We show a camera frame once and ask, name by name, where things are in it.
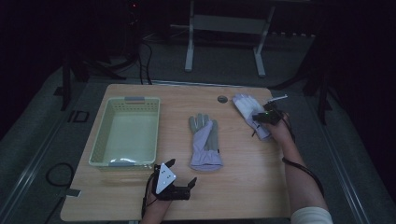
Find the human hand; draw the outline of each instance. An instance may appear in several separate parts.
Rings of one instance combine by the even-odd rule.
[[[152,193],[152,180],[148,185],[148,197],[146,200],[146,212],[140,224],[159,224],[168,211],[172,201],[161,201]]]
[[[272,125],[270,123],[263,124],[268,131],[270,131],[273,138],[280,144],[285,145],[293,141],[293,137],[290,133],[290,123],[288,114],[283,115],[283,119],[280,120],[276,125]]]

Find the plastic basket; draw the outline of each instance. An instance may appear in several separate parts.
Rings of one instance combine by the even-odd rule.
[[[160,98],[109,98],[93,143],[90,165],[151,169],[157,154]]]

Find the gray glove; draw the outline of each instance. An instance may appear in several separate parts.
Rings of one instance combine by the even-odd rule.
[[[193,133],[190,167],[197,171],[215,171],[221,168],[219,154],[218,122],[208,115],[189,118]]]

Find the robotic hand device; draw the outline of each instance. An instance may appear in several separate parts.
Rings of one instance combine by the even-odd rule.
[[[272,125],[276,125],[283,118],[283,111],[276,108],[275,100],[284,99],[286,97],[288,97],[288,95],[269,100],[267,104],[263,106],[265,111],[263,113],[253,115],[253,120],[261,123],[270,123]]]
[[[169,169],[175,164],[175,159],[162,163],[161,165],[154,165],[154,172],[148,179],[146,185],[146,193],[142,204],[142,217],[145,215],[146,207],[154,203],[156,200],[174,201],[174,200],[188,200],[190,198],[190,191],[195,186],[197,177],[195,177],[187,187],[177,187],[173,183],[177,176]],[[152,180],[151,193],[155,195],[154,202],[147,202],[149,184]]]

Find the sleeve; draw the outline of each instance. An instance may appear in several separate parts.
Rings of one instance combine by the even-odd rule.
[[[305,207],[295,211],[291,215],[291,224],[323,223],[331,224],[330,213],[319,207]]]

